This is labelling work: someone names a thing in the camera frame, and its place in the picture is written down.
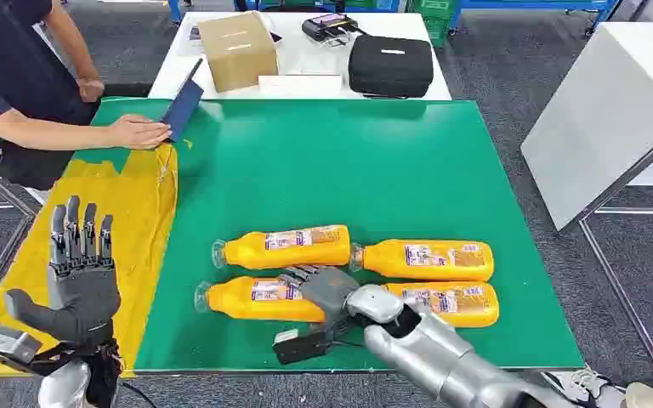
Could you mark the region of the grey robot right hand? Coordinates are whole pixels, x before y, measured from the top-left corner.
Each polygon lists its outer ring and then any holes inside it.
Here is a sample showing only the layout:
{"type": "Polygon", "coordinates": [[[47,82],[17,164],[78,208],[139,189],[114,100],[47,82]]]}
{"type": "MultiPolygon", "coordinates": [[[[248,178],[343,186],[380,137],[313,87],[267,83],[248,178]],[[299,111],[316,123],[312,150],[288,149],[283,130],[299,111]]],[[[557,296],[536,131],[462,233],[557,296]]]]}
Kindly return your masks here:
{"type": "Polygon", "coordinates": [[[350,317],[345,304],[361,286],[351,275],[333,266],[297,265],[285,268],[278,278],[323,312],[325,331],[337,336],[349,329],[350,317]]]}

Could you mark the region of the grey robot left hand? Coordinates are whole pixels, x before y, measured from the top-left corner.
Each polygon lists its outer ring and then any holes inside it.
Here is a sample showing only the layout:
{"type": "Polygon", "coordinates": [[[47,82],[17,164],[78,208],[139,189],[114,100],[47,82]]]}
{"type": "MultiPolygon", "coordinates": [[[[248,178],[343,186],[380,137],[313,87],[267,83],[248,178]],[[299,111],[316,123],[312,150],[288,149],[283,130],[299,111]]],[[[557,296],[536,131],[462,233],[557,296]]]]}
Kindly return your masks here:
{"type": "Polygon", "coordinates": [[[121,305],[112,257],[111,225],[105,215],[96,228],[97,206],[86,206],[78,219],[80,198],[73,195],[54,208],[46,269],[48,305],[34,303],[21,289],[4,294],[7,313],[62,343],[100,346],[113,338],[113,316],[121,305]]]}

